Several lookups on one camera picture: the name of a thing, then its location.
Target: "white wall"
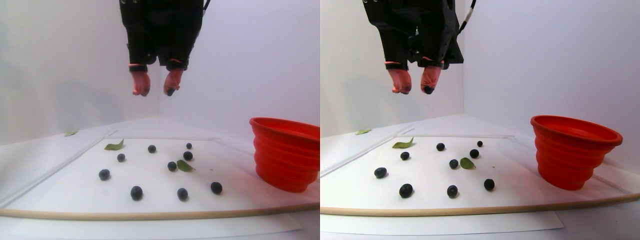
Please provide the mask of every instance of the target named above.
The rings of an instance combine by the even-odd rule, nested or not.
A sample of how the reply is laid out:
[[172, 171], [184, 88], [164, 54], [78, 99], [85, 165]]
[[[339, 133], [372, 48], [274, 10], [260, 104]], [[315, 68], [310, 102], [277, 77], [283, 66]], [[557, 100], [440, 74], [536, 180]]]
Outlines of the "white wall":
[[0, 0], [0, 145], [157, 115], [126, 42], [117, 1]]
[[465, 112], [534, 136], [534, 115], [610, 127], [607, 160], [640, 173], [640, 1], [478, 1], [465, 30]]
[[245, 143], [256, 116], [319, 125], [318, 25], [319, 0], [211, 1], [161, 116]]
[[[467, 7], [456, 4], [463, 19]], [[412, 91], [394, 94], [380, 35], [362, 1], [323, 0], [320, 9], [322, 137], [463, 112], [462, 65], [444, 70], [431, 95], [420, 91], [422, 68], [410, 65]]]

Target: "red collapsible bowl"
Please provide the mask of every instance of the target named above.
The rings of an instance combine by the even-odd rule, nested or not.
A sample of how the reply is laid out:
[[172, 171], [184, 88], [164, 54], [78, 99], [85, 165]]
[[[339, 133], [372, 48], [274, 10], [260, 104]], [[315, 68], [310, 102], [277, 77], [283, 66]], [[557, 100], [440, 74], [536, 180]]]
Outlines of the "red collapsible bowl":
[[563, 116], [534, 116], [538, 173], [548, 183], [578, 190], [602, 164], [604, 156], [622, 144], [622, 135], [607, 127]]
[[252, 118], [255, 171], [265, 182], [299, 193], [320, 170], [320, 127], [277, 118]]

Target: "basil leaf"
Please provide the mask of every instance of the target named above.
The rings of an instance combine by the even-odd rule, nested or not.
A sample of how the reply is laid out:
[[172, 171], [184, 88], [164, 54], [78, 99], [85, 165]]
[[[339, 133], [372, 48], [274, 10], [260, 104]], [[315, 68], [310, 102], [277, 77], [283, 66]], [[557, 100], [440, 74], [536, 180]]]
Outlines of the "basil leaf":
[[408, 143], [403, 143], [403, 142], [397, 142], [396, 144], [394, 144], [393, 148], [408, 148], [413, 144], [413, 138], [411, 138], [411, 141], [409, 141]]
[[118, 144], [107, 144], [106, 147], [104, 147], [104, 150], [120, 150], [122, 149], [122, 145], [124, 144], [124, 139], [122, 141], [120, 141], [120, 143]]

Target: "wooden rod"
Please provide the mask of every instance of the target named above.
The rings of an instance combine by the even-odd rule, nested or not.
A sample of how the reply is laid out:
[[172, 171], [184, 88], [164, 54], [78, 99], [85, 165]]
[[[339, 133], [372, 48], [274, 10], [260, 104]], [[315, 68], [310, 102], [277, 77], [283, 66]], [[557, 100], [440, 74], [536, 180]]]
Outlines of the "wooden rod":
[[205, 212], [43, 212], [18, 209], [0, 209], [0, 216], [14, 218], [37, 218], [48, 220], [80, 220], [80, 221], [140, 221], [140, 220], [186, 220], [210, 218], [238, 218], [264, 216], [290, 212], [312, 211], [320, 208], [320, 203], [290, 205], [285, 207], [269, 207], [263, 209], [247, 209], [232, 211]]
[[417, 216], [458, 216], [475, 214], [497, 214], [515, 212], [541, 212], [601, 207], [622, 204], [640, 199], [640, 193], [634, 193], [612, 198], [565, 202], [559, 204], [539, 204], [503, 207], [463, 207], [452, 209], [347, 209], [336, 207], [320, 207], [321, 214], [345, 216], [377, 216], [377, 217], [417, 217]]

